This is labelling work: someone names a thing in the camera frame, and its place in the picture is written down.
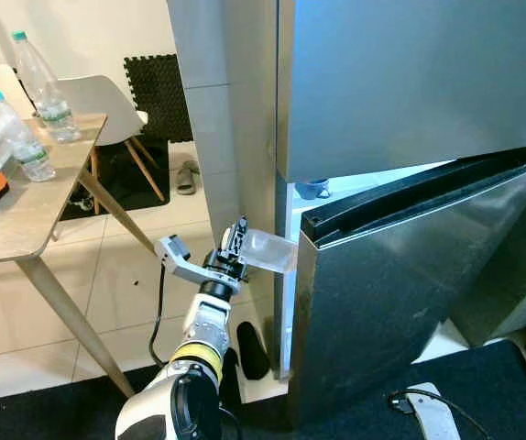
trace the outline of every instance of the dark carpet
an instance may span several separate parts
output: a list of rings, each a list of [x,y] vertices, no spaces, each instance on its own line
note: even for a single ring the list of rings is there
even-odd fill
[[[141,390],[156,372],[153,367],[141,368],[127,376]],[[425,381],[433,382],[444,397],[466,409],[494,439],[526,439],[526,364],[509,342],[412,365],[354,404],[297,432],[288,428],[283,397],[242,405],[235,412],[248,440],[419,440],[422,434],[415,418],[392,411],[386,398],[395,390]],[[107,378],[1,398],[0,440],[111,439],[124,401]],[[459,415],[455,414],[455,420],[463,440],[482,438]],[[233,438],[232,427],[226,426],[225,439]]]
[[[138,152],[155,183],[161,189],[165,197],[163,202],[133,161],[125,144],[105,145],[98,148],[100,183],[127,211],[159,206],[170,201],[168,141],[148,136],[137,138],[159,165],[159,168],[155,168]],[[81,185],[76,185],[70,201],[63,210],[61,220],[94,215],[92,203],[90,194]],[[101,213],[106,213],[104,208],[101,208]]]

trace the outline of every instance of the floor tile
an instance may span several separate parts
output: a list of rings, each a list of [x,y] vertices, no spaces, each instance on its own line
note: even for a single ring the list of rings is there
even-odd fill
[[[55,227],[58,241],[50,240],[48,247],[75,243],[78,241],[102,238],[107,215],[95,215],[93,217],[74,218],[58,222]]]
[[[269,371],[262,379],[249,380],[245,378],[243,371],[237,368],[236,377],[239,383],[242,403],[262,401],[288,393],[289,381],[287,379],[275,379],[273,371]]]
[[[180,170],[186,160],[198,160],[196,144],[193,140],[190,142],[170,142],[168,151],[170,154],[170,171]]]
[[[440,356],[450,355],[457,351],[469,349],[469,344],[457,330],[453,322],[448,319],[439,325],[432,339],[413,363],[424,362]]]
[[[43,259],[80,310],[86,309],[100,240],[48,248]],[[72,339],[27,277],[12,262],[0,263],[0,353]]]
[[[161,322],[155,352],[162,360],[173,354],[181,341],[183,318],[168,319]],[[148,353],[148,340],[153,331],[153,323],[114,330],[100,335],[116,363],[123,371],[140,369],[153,365]],[[80,347],[73,380],[85,380],[103,376],[104,371],[91,358],[88,352]]]
[[[208,222],[177,225],[148,231],[151,240],[177,234],[192,254],[190,262],[201,265],[213,248]],[[160,265],[129,234],[105,237],[93,285],[88,317],[98,332],[155,319]],[[198,291],[196,284],[167,275],[165,315],[184,316]]]
[[[69,383],[75,340],[0,355],[0,397]]]
[[[170,173],[171,197],[170,202],[163,206],[128,211],[131,218],[143,231],[162,227],[184,225],[187,223],[204,222],[209,220],[208,208],[204,197],[204,189],[197,177],[197,191],[192,195],[179,195],[174,190],[175,171]],[[106,219],[104,236],[128,234],[118,221],[109,215]]]

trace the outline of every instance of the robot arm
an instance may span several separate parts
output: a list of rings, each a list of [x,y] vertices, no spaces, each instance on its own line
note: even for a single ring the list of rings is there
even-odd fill
[[[190,254],[178,237],[164,237],[156,244],[166,270],[199,284],[200,289],[169,364],[121,410],[116,440],[221,438],[218,387],[229,344],[229,301],[239,293],[247,268],[240,258],[246,233],[247,220],[241,217],[202,267],[188,262]]]

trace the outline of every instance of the plastic water bottle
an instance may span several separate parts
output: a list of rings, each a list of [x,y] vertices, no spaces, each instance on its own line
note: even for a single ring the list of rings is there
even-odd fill
[[[5,101],[0,91],[0,141],[5,142],[20,163],[23,172],[33,182],[43,182],[55,176],[49,154],[39,143],[15,109]]]
[[[41,54],[20,30],[13,32],[18,76],[49,133],[59,142],[78,139],[80,130],[73,122],[71,109],[61,95],[57,77]]]

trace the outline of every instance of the black cable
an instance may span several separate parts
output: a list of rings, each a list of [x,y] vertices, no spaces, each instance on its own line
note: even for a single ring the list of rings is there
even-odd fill
[[[452,401],[449,401],[448,399],[445,399],[444,397],[439,396],[438,394],[434,394],[433,392],[424,391],[424,390],[416,390],[414,388],[408,388],[406,390],[395,391],[395,392],[392,392],[388,396],[388,403],[389,403],[389,405],[393,407],[394,404],[393,404],[392,400],[394,398],[396,398],[396,397],[403,396],[404,394],[421,394],[422,396],[428,396],[431,399],[434,399],[436,401],[440,401],[440,402],[446,404],[448,407],[450,407],[450,408],[454,409],[455,411],[457,411],[459,414],[461,414],[463,417],[465,417],[472,425],[474,425],[475,428],[486,438],[486,440],[493,440],[493,437],[491,437],[491,435],[489,435],[487,430],[479,422],[477,422],[473,417],[468,415],[468,413],[465,410],[463,410],[456,403],[454,403]]]
[[[163,314],[163,286],[165,284],[165,266],[161,265],[161,276],[159,278],[159,300],[157,305],[157,317],[155,318],[155,325],[153,326],[153,333],[151,334],[151,337],[149,338],[149,354],[153,358],[153,361],[157,364],[157,366],[162,369],[166,365],[168,365],[167,362],[163,362],[161,359],[159,359],[159,356],[155,353],[155,350],[153,348],[153,344],[155,344],[155,338],[157,337],[157,333],[159,331],[159,324],[161,324],[161,316]]]
[[[225,414],[226,416],[228,416],[229,419],[233,421],[233,424],[236,428],[236,440],[243,440],[243,428],[236,416],[223,406],[219,406],[218,409],[221,411],[222,414]]]

